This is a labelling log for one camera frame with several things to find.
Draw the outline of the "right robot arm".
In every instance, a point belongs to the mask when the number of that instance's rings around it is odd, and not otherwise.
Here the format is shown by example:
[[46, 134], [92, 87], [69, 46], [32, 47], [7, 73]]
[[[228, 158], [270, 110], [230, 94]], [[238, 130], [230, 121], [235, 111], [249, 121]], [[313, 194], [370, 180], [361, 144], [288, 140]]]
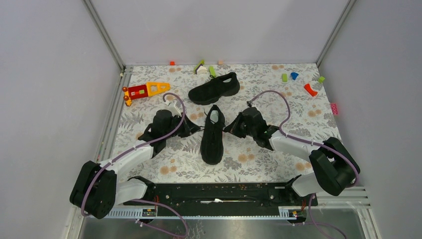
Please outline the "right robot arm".
[[268, 125], [255, 107], [240, 112], [224, 128], [224, 132], [239, 138], [249, 136], [262, 148], [287, 153], [311, 164], [312, 173], [299, 175], [288, 182], [290, 188], [286, 190], [285, 197], [292, 205], [298, 205], [305, 196], [313, 193], [326, 192], [338, 196], [357, 182], [360, 168], [335, 137], [318, 143], [284, 133], [278, 126]]

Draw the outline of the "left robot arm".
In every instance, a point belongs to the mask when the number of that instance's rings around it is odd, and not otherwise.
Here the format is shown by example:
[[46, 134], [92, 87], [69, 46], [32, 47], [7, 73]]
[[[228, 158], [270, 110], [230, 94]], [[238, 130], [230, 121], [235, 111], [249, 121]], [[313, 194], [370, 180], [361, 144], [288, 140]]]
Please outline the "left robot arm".
[[152, 159], [166, 147], [169, 138], [189, 137], [201, 130], [188, 117], [159, 110], [133, 147], [115, 158], [86, 162], [71, 191], [69, 201], [85, 214], [102, 219], [116, 205], [137, 199], [147, 205], [154, 200], [150, 182], [138, 176], [121, 182], [135, 166]]

